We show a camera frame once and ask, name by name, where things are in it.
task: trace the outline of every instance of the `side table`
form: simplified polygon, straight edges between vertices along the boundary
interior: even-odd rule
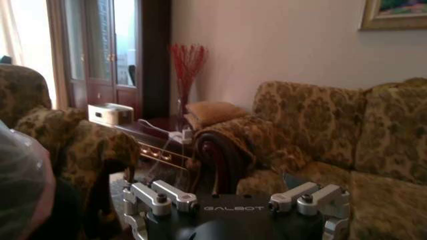
[[[176,116],[154,118],[148,122],[156,128],[168,132],[176,131],[178,123],[182,124]],[[200,178],[200,165],[195,161],[194,145],[183,145],[174,140],[168,140],[170,136],[166,132],[140,121],[114,127],[135,137],[140,145],[139,165],[150,168],[150,166],[158,164],[172,171],[183,171],[188,178],[188,184],[182,190],[194,193]]]

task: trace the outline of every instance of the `floral sofa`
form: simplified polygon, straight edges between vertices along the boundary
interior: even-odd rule
[[[110,174],[134,169],[139,145],[132,137],[85,120],[80,109],[53,110],[43,76],[29,68],[0,64],[0,120],[37,139],[49,151],[56,177],[80,194],[81,237],[108,237],[114,223]]]
[[[266,82],[252,115],[196,138],[216,192],[284,192],[291,173],[348,189],[350,239],[427,238],[427,79],[367,90]]]

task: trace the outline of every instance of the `screw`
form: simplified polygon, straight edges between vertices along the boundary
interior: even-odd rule
[[[311,194],[303,194],[300,197],[306,203],[311,204],[314,202],[314,196]]]
[[[167,195],[164,195],[163,193],[159,193],[156,200],[160,204],[164,204],[168,200]]]

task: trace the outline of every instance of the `power strip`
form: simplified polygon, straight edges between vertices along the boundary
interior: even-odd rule
[[[168,133],[168,138],[174,141],[179,142],[180,144],[191,144],[194,139],[194,131],[187,128],[182,132],[179,131],[171,131]]]

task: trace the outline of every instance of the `framed painting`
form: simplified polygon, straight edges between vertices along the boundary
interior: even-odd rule
[[[366,0],[359,29],[427,29],[427,0]]]

